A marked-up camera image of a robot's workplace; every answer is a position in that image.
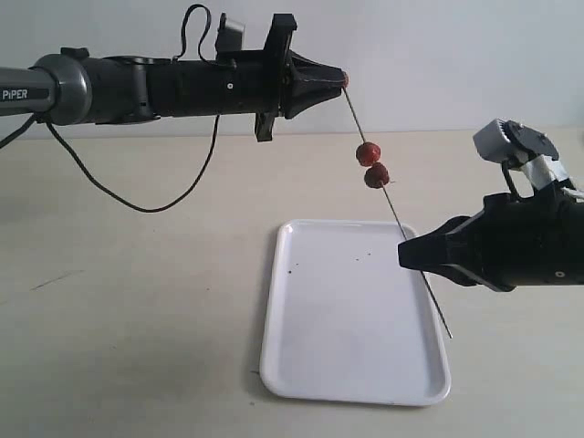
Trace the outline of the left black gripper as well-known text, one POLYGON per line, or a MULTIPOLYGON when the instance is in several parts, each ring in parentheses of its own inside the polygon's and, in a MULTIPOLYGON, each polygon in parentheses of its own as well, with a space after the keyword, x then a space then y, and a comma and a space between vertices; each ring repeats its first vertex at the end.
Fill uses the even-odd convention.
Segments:
POLYGON ((257 139, 269 141, 280 115, 288 54, 292 78, 315 83, 296 84, 286 92, 286 120, 341 94, 342 69, 289 52, 296 30, 293 15, 275 14, 261 49, 242 49, 224 61, 173 59, 148 67, 147 90, 154 114, 174 118, 254 114, 257 139))

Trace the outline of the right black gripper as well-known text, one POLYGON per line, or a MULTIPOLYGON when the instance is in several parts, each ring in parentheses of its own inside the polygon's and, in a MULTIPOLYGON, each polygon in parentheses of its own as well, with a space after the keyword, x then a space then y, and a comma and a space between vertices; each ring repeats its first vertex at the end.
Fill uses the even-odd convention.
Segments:
POLYGON ((464 287, 510 292, 583 283, 583 204, 553 182, 522 200, 487 195, 474 216, 449 219, 398 246, 400 266, 464 287))

